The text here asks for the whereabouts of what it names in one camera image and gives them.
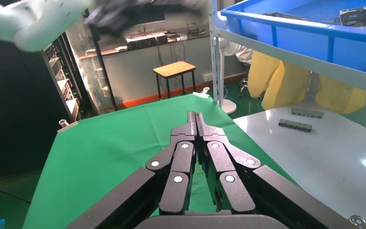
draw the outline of green cloth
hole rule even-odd
[[[202,112],[234,146],[293,181],[211,98],[179,96],[79,121],[57,134],[24,229],[60,229],[168,146],[187,112]],[[196,165],[190,210],[215,212],[205,175]]]

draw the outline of white table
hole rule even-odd
[[[346,219],[366,219],[366,128],[320,110],[322,119],[280,107],[234,121],[310,195]],[[281,118],[310,124],[312,132],[279,127]]]

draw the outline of wooden stool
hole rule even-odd
[[[192,79],[193,79],[193,89],[195,89],[195,80],[194,80],[194,71],[195,66],[191,65],[189,63],[186,63],[184,61],[178,61],[175,63],[171,63],[159,68],[155,68],[153,72],[156,74],[156,83],[158,84],[158,96],[159,100],[161,99],[161,89],[159,87],[159,76],[166,79],[166,90],[168,92],[168,98],[170,98],[170,88],[169,88],[169,79],[176,77],[178,75],[182,78],[182,89],[184,94],[184,80],[183,80],[183,74],[192,72]]]

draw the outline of blue plastic bin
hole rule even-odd
[[[366,0],[246,0],[221,11],[229,30],[274,47],[366,72],[366,29],[333,21],[340,10],[366,6]],[[308,21],[262,15],[276,11]]]

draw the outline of stool leg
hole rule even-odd
[[[196,89],[195,89],[195,79],[194,79],[194,71],[192,71],[192,78],[193,78],[193,92],[195,92],[196,91]]]
[[[158,96],[159,100],[161,99],[161,88],[159,87],[159,76],[156,74],[156,85],[158,86]]]
[[[182,78],[182,89],[183,89],[183,94],[186,94],[186,92],[184,92],[184,79],[183,79],[183,74],[180,75]]]
[[[170,98],[169,79],[166,78],[166,90],[168,91],[168,98]]]

